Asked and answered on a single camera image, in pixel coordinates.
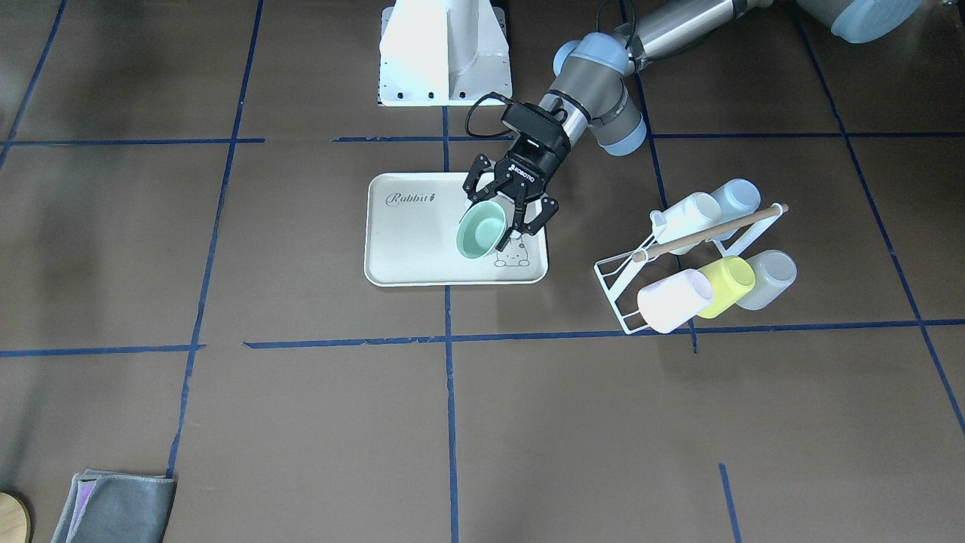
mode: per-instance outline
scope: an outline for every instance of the gray cloth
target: gray cloth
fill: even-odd
[[[85,470],[73,477],[51,543],[158,543],[174,479]]]

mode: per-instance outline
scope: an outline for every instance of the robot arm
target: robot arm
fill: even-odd
[[[505,248],[510,238],[535,234],[556,213],[559,203],[546,194],[546,186],[587,129],[616,157],[632,153],[644,142],[647,125],[630,99],[624,77],[771,2],[671,0],[613,34],[594,32],[561,47],[553,61],[557,78],[539,104],[519,103],[496,93],[482,97],[477,105],[484,100],[507,105],[503,124],[518,134],[503,158],[494,162],[478,155],[463,185],[470,206],[497,194],[512,201],[512,221],[497,248]],[[466,118],[467,132],[471,113]],[[479,187],[486,172],[493,173],[493,181]],[[525,222],[527,209],[537,200],[541,211]]]

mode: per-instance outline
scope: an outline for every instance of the wooden handle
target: wooden handle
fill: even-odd
[[[658,243],[656,245],[651,245],[646,252],[637,251],[633,253],[633,261],[643,262],[648,257],[656,258],[662,254],[666,254],[666,253],[669,253],[670,251],[677,250],[681,247],[685,247],[691,243],[700,243],[704,240],[713,238],[714,236],[718,236],[725,232],[729,232],[730,230],[736,230],[738,228],[742,228],[744,226],[754,224],[755,222],[758,222],[759,220],[764,220],[767,217],[774,216],[777,214],[787,213],[787,210],[788,210],[787,204],[777,204],[774,206],[769,206],[767,209],[760,210],[759,212],[755,212],[747,216],[741,216],[734,220],[729,220],[722,224],[718,224],[717,226],[711,226],[710,228],[701,230],[700,232],[694,232],[689,236],[684,236],[683,238],[673,240],[672,242]]]

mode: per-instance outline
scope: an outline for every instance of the white cup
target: white cup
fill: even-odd
[[[660,333],[670,333],[693,319],[714,300],[710,281],[697,270],[684,270],[640,289],[640,316]]]
[[[768,249],[747,259],[747,263],[754,270],[755,284],[751,292],[737,301],[737,305],[744,309],[763,309],[787,290],[797,278],[794,259],[779,250]]]
[[[718,224],[752,214],[760,206],[760,191],[746,179],[731,179],[711,192],[710,196],[721,207],[721,218]],[[719,236],[714,236],[713,239],[724,242],[729,240],[736,232],[736,230],[731,230]]]
[[[717,200],[706,192],[694,192],[673,204],[667,211],[651,212],[650,222],[657,242],[666,243],[709,228],[720,222],[720,217],[721,207]],[[671,252],[675,255],[686,254],[694,245],[696,243]]]

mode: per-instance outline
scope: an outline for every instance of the blue joint cap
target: blue joint cap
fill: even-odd
[[[556,56],[553,57],[553,73],[559,75],[563,71],[563,63],[566,62],[566,57],[569,53],[573,52],[573,49],[580,44],[579,40],[573,40],[572,42],[566,42],[562,47],[556,52]]]
[[[603,151],[606,151],[614,157],[625,157],[639,149],[646,139],[647,123],[644,122],[644,115],[641,114],[640,123],[638,123],[637,127],[627,134],[626,137],[617,143],[611,143],[610,145],[600,144],[600,147],[603,148]]]
[[[570,54],[574,57],[585,58],[597,64],[602,64],[619,73],[623,73],[630,59],[629,54],[620,42],[613,36],[602,32],[587,34],[587,37]]]

